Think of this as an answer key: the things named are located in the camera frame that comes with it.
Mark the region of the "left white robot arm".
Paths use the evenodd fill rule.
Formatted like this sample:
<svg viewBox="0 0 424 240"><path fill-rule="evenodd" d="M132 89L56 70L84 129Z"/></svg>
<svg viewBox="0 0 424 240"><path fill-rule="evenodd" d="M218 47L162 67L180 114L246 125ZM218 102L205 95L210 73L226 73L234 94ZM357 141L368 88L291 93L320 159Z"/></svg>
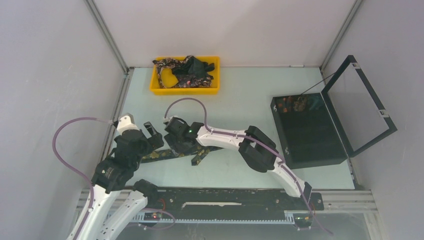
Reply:
<svg viewBox="0 0 424 240"><path fill-rule="evenodd" d="M142 157L164 146L162 135L148 121L146 137L128 116L114 123L119 135L116 147L100 162L91 179L93 193L89 194L82 214L71 233L70 240L115 240L132 218L144 208L156 206L158 187L141 179L137 181L124 203L110 216L115 200L139 168Z"/></svg>

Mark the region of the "dark green tie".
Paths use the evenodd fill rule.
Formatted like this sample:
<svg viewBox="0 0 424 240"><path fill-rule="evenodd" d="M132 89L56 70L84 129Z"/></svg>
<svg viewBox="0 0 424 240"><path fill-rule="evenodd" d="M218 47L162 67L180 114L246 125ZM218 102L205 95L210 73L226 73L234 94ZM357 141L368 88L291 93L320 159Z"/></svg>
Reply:
<svg viewBox="0 0 424 240"><path fill-rule="evenodd" d="M193 55L188 55L184 60L179 61L174 68L171 69L174 75L194 75L198 78L214 77L209 74L215 69L214 63L201 61Z"/></svg>

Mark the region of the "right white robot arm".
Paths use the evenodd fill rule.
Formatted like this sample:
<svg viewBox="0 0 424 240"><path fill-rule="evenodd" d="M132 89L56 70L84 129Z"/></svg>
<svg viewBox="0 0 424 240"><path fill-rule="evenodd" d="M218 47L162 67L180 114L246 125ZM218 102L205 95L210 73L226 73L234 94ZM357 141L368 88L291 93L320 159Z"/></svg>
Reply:
<svg viewBox="0 0 424 240"><path fill-rule="evenodd" d="M196 147L236 151L252 170L273 176L295 208L304 209L310 204L311 185L287 166L275 143L259 128L251 125L245 130L227 130L202 122L188 124L177 116L167 117L163 123L164 139L175 153L186 153Z"/></svg>

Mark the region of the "navy gold floral tie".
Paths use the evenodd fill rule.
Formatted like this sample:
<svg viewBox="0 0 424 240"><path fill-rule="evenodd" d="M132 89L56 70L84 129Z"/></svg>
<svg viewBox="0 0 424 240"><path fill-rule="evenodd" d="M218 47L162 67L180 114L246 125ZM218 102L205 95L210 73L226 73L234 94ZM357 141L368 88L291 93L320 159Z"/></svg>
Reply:
<svg viewBox="0 0 424 240"><path fill-rule="evenodd" d="M147 163L154 163L158 161L172 160L172 159L192 156L191 165L198 166L200 162L210 152L215 152L222 149L223 148L216 147L216 146L197 146L194 148L194 150L188 151L186 153L176 153L172 149L155 150L149 155L142 157L140 163L147 164Z"/></svg>

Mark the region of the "black box lid frame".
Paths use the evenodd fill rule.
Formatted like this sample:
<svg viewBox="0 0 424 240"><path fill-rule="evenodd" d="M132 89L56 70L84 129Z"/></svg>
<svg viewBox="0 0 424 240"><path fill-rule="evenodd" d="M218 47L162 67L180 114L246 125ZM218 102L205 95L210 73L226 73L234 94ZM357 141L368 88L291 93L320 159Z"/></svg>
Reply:
<svg viewBox="0 0 424 240"><path fill-rule="evenodd" d="M353 55L345 58L321 96L350 158L398 130Z"/></svg>

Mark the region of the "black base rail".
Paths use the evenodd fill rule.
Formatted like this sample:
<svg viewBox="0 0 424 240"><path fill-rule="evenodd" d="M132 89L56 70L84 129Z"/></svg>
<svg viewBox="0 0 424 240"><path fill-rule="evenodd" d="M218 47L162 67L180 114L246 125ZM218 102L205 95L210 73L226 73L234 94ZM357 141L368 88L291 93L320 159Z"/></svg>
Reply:
<svg viewBox="0 0 424 240"><path fill-rule="evenodd" d="M290 213L324 210L318 192L291 197L282 189L160 187L148 208L165 210L181 221L284 221Z"/></svg>

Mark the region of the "black pink floral tie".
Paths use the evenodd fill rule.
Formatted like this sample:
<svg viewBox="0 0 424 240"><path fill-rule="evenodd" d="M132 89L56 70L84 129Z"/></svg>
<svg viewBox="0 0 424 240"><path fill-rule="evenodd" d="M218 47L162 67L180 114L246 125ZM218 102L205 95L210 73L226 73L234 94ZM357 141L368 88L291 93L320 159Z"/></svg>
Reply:
<svg viewBox="0 0 424 240"><path fill-rule="evenodd" d="M162 80L162 72L165 69L171 70L176 66L176 64L182 60L178 60L176 58L167 57L160 60L153 60L152 63L157 72L157 79L159 87L162 89L166 89L167 87L164 85ZM194 75L174 75L177 79L177 83L171 86L172 89L181 89L181 88L209 88L212 85L213 78L210 77L196 77Z"/></svg>

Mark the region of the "rolled ties in box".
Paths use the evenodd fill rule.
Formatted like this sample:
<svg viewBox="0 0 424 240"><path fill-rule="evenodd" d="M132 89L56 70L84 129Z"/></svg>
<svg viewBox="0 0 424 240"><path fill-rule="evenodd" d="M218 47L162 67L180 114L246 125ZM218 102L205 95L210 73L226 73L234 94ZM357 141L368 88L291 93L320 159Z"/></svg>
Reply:
<svg viewBox="0 0 424 240"><path fill-rule="evenodd" d="M289 95L277 97L275 100L278 112L286 114L291 112L303 112L308 107L309 97L307 95Z"/></svg>

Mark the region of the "black storage box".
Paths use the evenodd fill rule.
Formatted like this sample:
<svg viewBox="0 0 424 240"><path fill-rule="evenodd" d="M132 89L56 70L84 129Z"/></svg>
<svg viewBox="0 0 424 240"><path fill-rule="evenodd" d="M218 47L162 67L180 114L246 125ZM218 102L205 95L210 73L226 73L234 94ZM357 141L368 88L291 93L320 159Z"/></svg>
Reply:
<svg viewBox="0 0 424 240"><path fill-rule="evenodd" d="M270 103L285 162L291 169L338 165L348 159L327 106L320 93L309 97L302 112L280 113L276 98Z"/></svg>

